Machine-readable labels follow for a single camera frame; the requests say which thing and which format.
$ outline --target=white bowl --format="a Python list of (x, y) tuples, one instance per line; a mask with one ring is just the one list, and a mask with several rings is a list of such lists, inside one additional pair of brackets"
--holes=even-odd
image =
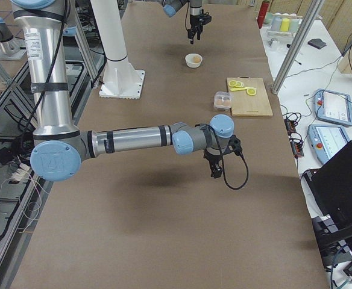
[[(193, 62), (193, 58), (194, 58), (194, 57), (200, 58), (200, 61), (197, 62), (197, 63)], [(188, 55), (186, 56), (186, 63), (187, 63), (187, 66), (190, 67), (190, 68), (197, 68), (197, 67), (199, 67), (202, 61), (203, 61), (202, 56), (199, 55), (199, 54), (196, 54), (196, 53), (191, 53), (191, 54), (188, 54)]]

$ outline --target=colored bottle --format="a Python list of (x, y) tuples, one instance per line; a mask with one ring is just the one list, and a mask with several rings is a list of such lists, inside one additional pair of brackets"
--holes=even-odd
[(288, 32), (290, 27), (290, 19), (288, 18), (283, 18), (282, 19), (282, 25), (280, 25), (280, 31), (281, 32)]
[(263, 25), (263, 21), (265, 20), (269, 4), (270, 4), (269, 0), (263, 0), (262, 4), (260, 6), (259, 15), (258, 15), (258, 19), (257, 19), (259, 29), (261, 29), (261, 27)]
[(279, 31), (282, 25), (282, 18), (280, 16), (275, 16), (272, 20), (271, 31)]

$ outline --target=cardboard surface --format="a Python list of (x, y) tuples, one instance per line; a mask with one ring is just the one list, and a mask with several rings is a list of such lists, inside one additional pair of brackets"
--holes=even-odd
[[(122, 22), (129, 60), (146, 72), (142, 96), (93, 91), (80, 128), (209, 122), (226, 76), (271, 85), (253, 9), (204, 8), (212, 23), (190, 45), (185, 8), (169, 19), (157, 3), (129, 3)], [(204, 58), (198, 69), (186, 66), (191, 52)], [(12, 288), (328, 288), (278, 99), (269, 100), (274, 117), (234, 120), (250, 167), (240, 191), (210, 177), (203, 152), (172, 147), (101, 155), (55, 183)], [(240, 158), (225, 162), (241, 184)]]
[[(250, 96), (245, 90), (231, 92), (230, 80), (242, 81), (244, 87), (255, 87), (256, 95)], [(231, 94), (232, 116), (272, 116), (263, 78), (227, 78), (227, 88)]]

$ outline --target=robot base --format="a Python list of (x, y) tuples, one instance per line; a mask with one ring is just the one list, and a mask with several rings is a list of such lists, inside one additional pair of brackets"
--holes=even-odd
[(132, 82), (129, 88), (123, 90), (118, 84), (118, 80), (115, 82), (105, 82), (101, 86), (99, 95), (102, 98), (128, 98), (128, 99), (139, 99), (144, 83), (145, 71), (135, 70), (137, 75), (140, 77), (140, 81)]
[(18, 40), (18, 39), (16, 39), (16, 41), (19, 44), (20, 50), (15, 52), (14, 54), (7, 55), (7, 54), (4, 54), (4, 52), (2, 51), (2, 49), (0, 47), (0, 60), (10, 60), (10, 61), (21, 61), (22, 60), (22, 58), (26, 54), (25, 41)]

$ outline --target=yellow object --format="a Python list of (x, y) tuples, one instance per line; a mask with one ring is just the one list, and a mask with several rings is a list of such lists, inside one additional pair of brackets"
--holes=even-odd
[(288, 18), (283, 18), (282, 19), (282, 24), (280, 25), (280, 31), (281, 32), (288, 32), (290, 27), (290, 19)]
[[(270, 117), (273, 116), (270, 102), (268, 99), (266, 85), (263, 78), (240, 78), (227, 77), (227, 89), (231, 95), (231, 115), (242, 117)], [(244, 82), (244, 86), (255, 87), (255, 96), (246, 95), (245, 91), (232, 92), (228, 82), (239, 80)]]
[(193, 59), (192, 59), (192, 61), (193, 61), (194, 63), (199, 63), (201, 60), (200, 60), (200, 57), (199, 57), (199, 56), (194, 56)]
[(245, 90), (248, 95), (254, 96), (256, 95), (256, 88), (251, 86), (246, 87), (232, 87), (230, 89), (231, 92), (238, 92), (239, 90)]
[(243, 87), (244, 83), (242, 81), (239, 81), (239, 80), (230, 80), (228, 82), (228, 86), (229, 87)]

